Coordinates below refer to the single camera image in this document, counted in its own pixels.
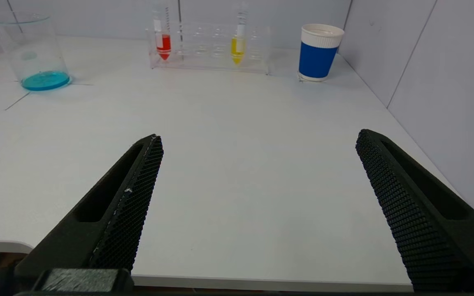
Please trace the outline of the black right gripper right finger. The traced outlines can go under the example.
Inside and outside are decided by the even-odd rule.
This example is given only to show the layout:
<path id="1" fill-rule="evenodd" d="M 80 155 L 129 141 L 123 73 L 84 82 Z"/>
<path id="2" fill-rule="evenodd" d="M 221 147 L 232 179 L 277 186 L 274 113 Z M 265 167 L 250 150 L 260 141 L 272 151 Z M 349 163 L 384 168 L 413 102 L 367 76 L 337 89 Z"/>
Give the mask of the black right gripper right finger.
<path id="1" fill-rule="evenodd" d="M 386 136 L 355 149 L 414 292 L 474 294 L 474 209 Z"/>

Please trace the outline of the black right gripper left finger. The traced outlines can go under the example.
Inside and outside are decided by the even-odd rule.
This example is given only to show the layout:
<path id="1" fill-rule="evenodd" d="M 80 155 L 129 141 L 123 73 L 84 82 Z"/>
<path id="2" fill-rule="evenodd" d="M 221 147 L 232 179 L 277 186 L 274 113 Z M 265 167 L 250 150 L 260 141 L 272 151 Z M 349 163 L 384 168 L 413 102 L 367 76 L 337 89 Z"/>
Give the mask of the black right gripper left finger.
<path id="1" fill-rule="evenodd" d="M 133 268 L 164 150 L 138 140 L 22 260 L 18 277 L 53 268 Z"/>

